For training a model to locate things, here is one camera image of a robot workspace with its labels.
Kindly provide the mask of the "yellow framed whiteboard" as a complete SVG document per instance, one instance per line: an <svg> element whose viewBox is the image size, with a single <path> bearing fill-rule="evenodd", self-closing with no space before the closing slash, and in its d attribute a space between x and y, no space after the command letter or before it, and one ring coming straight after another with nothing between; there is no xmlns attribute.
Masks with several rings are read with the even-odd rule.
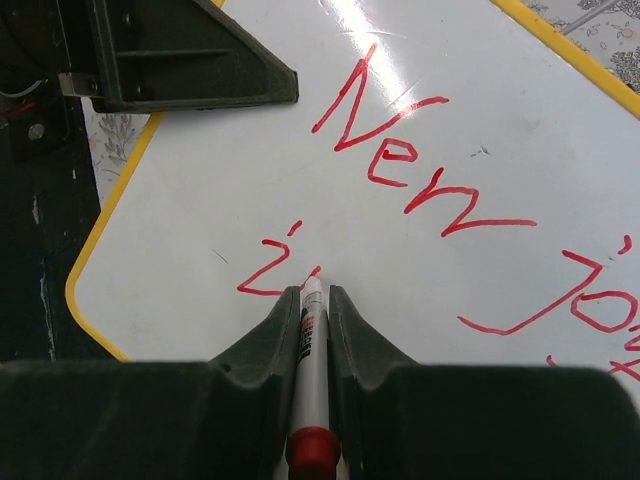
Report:
<svg viewBox="0 0 640 480"><path fill-rule="evenodd" d="M216 356L319 276L425 364L639 392L639 97L518 1L228 1L295 104L150 118L66 286L122 360Z"/></svg>

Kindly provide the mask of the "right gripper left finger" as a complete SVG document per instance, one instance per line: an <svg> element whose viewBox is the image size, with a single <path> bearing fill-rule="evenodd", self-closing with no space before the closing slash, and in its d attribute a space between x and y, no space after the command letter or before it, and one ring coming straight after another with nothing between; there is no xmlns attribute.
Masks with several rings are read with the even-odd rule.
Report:
<svg viewBox="0 0 640 480"><path fill-rule="evenodd" d="M219 354L209 410L216 479L271 479L283 453L300 333L300 288L290 286L249 333Z"/></svg>

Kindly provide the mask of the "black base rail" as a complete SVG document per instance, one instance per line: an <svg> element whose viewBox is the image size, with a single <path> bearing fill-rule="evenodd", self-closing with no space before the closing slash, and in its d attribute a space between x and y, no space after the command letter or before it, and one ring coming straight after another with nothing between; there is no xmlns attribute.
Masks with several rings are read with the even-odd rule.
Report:
<svg viewBox="0 0 640 480"><path fill-rule="evenodd" d="M1 359L107 359L74 320L66 282L100 213L82 107L66 109L71 140L18 159L1 125Z"/></svg>

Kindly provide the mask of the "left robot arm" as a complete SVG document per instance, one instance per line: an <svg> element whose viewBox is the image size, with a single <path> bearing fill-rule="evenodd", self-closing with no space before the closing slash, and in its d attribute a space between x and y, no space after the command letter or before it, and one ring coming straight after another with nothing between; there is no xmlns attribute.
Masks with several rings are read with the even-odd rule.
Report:
<svg viewBox="0 0 640 480"><path fill-rule="evenodd" d="M76 98L149 114L298 97L295 71L211 1L1 5L1 119L21 160L73 140Z"/></svg>

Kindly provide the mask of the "floral table mat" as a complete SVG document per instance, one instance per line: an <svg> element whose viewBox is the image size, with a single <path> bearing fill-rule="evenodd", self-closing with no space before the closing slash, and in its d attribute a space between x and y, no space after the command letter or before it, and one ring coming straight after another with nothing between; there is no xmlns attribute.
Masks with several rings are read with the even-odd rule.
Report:
<svg viewBox="0 0 640 480"><path fill-rule="evenodd" d="M600 1L525 1L529 10L555 30L562 31L580 50L591 56L633 91L639 90L639 3L618 1L585 23L580 18L597 9ZM149 121L147 114L97 112L90 100L82 101L86 133L99 204L110 198L127 161Z"/></svg>

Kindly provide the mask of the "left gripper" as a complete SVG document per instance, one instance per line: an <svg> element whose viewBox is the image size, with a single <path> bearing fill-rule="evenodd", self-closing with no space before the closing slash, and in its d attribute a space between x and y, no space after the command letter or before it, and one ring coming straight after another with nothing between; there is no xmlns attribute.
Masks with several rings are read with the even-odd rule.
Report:
<svg viewBox="0 0 640 480"><path fill-rule="evenodd" d="M211 1L3 1L1 96L47 83L100 113L299 98L296 72Z"/></svg>

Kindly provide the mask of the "red whiteboard marker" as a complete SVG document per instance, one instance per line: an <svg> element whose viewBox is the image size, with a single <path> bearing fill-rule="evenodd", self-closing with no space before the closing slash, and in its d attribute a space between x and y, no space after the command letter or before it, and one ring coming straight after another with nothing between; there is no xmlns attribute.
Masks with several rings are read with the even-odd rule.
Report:
<svg viewBox="0 0 640 480"><path fill-rule="evenodd" d="M331 430L328 307L320 279L301 291L299 351L285 457L290 479L334 479L341 457Z"/></svg>

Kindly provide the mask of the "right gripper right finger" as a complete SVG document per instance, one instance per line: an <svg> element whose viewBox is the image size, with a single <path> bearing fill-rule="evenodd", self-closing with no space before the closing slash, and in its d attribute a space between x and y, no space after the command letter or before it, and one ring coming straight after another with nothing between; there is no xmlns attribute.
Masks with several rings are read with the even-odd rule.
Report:
<svg viewBox="0 0 640 480"><path fill-rule="evenodd" d="M329 289L330 379L343 458L351 479L384 479L378 437L385 425L372 399L396 367L415 365L371 326L341 286Z"/></svg>

